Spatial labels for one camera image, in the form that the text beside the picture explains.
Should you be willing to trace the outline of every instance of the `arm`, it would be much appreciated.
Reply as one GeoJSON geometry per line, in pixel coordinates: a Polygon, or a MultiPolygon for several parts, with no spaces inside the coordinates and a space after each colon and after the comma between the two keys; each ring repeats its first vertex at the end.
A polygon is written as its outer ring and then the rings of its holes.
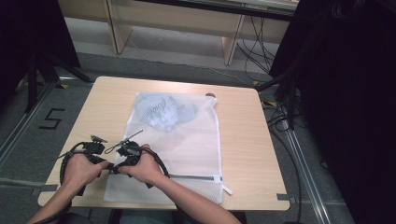
{"type": "Polygon", "coordinates": [[[240,223],[220,205],[163,175],[157,162],[147,153],[143,153],[136,166],[122,166],[119,171],[162,190],[177,206],[199,222],[240,223]]]}
{"type": "Polygon", "coordinates": [[[73,200],[82,187],[90,184],[107,166],[108,161],[93,164],[82,154],[74,155],[67,163],[64,183],[28,223],[36,223],[59,213],[73,200]]]}

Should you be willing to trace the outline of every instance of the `forearm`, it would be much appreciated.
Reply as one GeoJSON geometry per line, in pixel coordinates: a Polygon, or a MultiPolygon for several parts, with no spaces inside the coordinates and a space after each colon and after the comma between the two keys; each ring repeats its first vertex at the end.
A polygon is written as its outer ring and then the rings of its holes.
{"type": "Polygon", "coordinates": [[[62,211],[76,196],[79,188],[80,186],[73,186],[73,184],[62,185],[28,223],[36,223],[62,211]]]}
{"type": "Polygon", "coordinates": [[[159,177],[155,181],[154,186],[162,190],[177,206],[199,222],[240,223],[220,205],[165,176],[159,177]]]}

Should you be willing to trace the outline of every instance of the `printed number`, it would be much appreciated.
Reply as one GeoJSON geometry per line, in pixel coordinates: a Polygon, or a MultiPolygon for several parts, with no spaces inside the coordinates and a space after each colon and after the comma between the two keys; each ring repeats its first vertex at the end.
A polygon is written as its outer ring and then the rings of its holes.
{"type": "Polygon", "coordinates": [[[55,126],[53,126],[53,127],[39,126],[39,127],[38,127],[39,129],[55,130],[55,129],[58,127],[58,124],[61,122],[61,119],[52,119],[52,118],[50,118],[50,114],[52,113],[52,111],[64,111],[64,109],[61,109],[61,108],[52,108],[52,109],[49,111],[48,115],[46,116],[46,118],[45,118],[44,120],[53,120],[53,121],[56,121],[56,122],[55,122],[55,126]]]}

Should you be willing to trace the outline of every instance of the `power cord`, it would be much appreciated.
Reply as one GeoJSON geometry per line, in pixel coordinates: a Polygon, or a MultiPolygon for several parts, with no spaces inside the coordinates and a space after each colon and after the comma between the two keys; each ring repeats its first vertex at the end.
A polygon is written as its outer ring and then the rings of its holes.
{"type": "Polygon", "coordinates": [[[298,184],[298,212],[297,212],[296,221],[295,222],[284,222],[284,224],[292,224],[292,223],[299,224],[300,223],[300,219],[301,219],[302,207],[303,207],[303,205],[302,205],[303,195],[302,195],[302,185],[301,185],[300,173],[298,171],[298,167],[297,167],[295,159],[291,155],[291,153],[290,153],[288,147],[286,146],[286,144],[282,141],[282,139],[279,137],[279,135],[276,134],[276,132],[273,130],[273,125],[272,125],[272,122],[274,122],[274,120],[276,122],[279,122],[280,120],[284,120],[284,119],[287,118],[286,115],[282,111],[280,111],[279,108],[280,108],[280,105],[278,105],[275,108],[274,114],[272,115],[271,119],[267,122],[269,124],[268,125],[268,130],[279,141],[279,143],[283,146],[283,148],[285,148],[286,152],[288,153],[288,155],[290,157],[290,160],[291,160],[291,163],[293,164],[293,167],[294,167],[294,170],[295,170],[295,173],[296,173],[297,184],[298,184]]]}

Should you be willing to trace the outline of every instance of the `tripod leg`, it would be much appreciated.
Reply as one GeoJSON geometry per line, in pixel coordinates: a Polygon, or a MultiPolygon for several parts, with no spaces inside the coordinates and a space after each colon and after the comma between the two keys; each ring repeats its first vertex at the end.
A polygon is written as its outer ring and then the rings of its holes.
{"type": "Polygon", "coordinates": [[[58,59],[57,57],[55,57],[52,54],[48,54],[46,52],[41,52],[41,54],[48,59],[49,61],[51,61],[52,63],[58,64],[60,65],[62,68],[64,68],[66,71],[68,71],[69,73],[73,74],[75,77],[78,77],[79,79],[85,81],[85,82],[93,82],[89,77],[87,77],[86,75],[84,75],[83,73],[79,72],[77,69],[73,68],[72,66],[70,66],[69,64],[63,62],[62,60],[58,59]]]}

